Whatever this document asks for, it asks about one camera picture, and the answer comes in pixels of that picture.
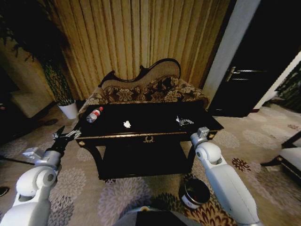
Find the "floral carpet pattern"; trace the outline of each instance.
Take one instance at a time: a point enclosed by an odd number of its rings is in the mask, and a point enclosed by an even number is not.
[[[41,123],[31,133],[0,146],[0,154],[29,161],[22,156],[26,148],[38,146],[46,150],[53,143],[52,133],[63,125],[66,126],[65,131],[71,131],[76,124],[76,120],[68,120],[57,106],[42,120],[52,120],[54,124]],[[216,120],[225,129],[218,132],[212,142],[221,148],[227,163],[236,170],[254,197],[264,225],[301,225],[301,187],[280,166],[260,165],[277,156],[281,143],[301,130],[300,114],[271,105],[262,107],[258,113],[251,113],[245,118],[216,117]],[[187,154],[190,142],[183,142],[181,145]],[[99,150],[103,156],[105,150]],[[0,197],[0,218],[13,204],[18,177],[31,167],[0,161],[0,186],[10,187],[9,192]],[[203,180],[211,193],[209,202],[196,210],[186,208],[179,197],[179,187],[189,178]],[[49,200],[49,226],[112,226],[128,211],[143,205],[180,212],[203,226],[237,225],[217,201],[205,169],[197,158],[191,173],[186,175],[102,181],[98,179],[96,166],[89,152],[80,148],[76,142],[70,142]]]

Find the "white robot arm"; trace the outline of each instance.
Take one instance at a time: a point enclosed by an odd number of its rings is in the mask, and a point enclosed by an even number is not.
[[[262,226],[254,198],[236,171],[227,164],[221,149],[207,142],[208,132],[206,127],[200,128],[190,138],[218,201],[238,225]]]
[[[13,207],[4,215],[0,226],[46,226],[50,215],[50,190],[55,185],[61,157],[68,142],[80,135],[79,130],[62,134],[61,127],[55,134],[55,143],[43,156],[38,148],[31,148],[24,155],[36,159],[35,167],[25,172],[17,181],[17,195]]]

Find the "black coffee table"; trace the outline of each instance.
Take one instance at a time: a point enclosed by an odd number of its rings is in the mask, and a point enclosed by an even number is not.
[[[75,126],[81,131],[76,141],[92,154],[100,179],[189,173],[195,152],[191,149],[186,158],[180,141],[189,141],[200,127],[210,129],[208,139],[223,129],[198,101],[101,106],[94,123],[86,117],[100,105],[90,105]],[[177,118],[188,121],[181,126]],[[103,145],[102,158],[96,147]]]

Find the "small bin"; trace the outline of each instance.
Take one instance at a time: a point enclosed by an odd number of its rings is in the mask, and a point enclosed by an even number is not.
[[[207,185],[197,179],[188,180],[185,185],[180,188],[180,199],[190,209],[197,209],[201,204],[206,203],[210,199],[210,191]]]

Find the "door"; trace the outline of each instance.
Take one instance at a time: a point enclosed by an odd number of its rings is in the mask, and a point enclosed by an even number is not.
[[[300,1],[262,0],[209,107],[247,116],[299,52]]]

